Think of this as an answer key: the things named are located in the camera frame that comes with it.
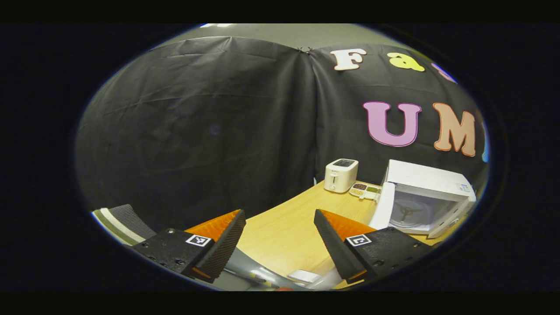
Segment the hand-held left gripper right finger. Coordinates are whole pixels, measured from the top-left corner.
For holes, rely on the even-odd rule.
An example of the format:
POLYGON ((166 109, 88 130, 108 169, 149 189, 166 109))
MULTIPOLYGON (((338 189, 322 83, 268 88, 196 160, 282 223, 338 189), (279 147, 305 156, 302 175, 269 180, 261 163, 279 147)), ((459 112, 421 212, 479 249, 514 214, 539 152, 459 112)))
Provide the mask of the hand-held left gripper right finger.
POLYGON ((395 227, 374 229, 322 209, 315 210, 314 225, 338 275, 348 284, 382 280, 434 250, 395 227))

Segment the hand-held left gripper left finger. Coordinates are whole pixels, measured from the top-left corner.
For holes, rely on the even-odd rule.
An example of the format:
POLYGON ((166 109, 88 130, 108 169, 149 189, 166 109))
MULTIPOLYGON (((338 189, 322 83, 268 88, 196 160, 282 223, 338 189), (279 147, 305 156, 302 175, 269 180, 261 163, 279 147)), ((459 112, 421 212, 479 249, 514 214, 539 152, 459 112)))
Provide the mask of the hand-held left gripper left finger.
POLYGON ((245 225, 245 212, 238 209, 186 230, 166 228, 132 248, 175 273, 212 284, 234 253, 245 225))

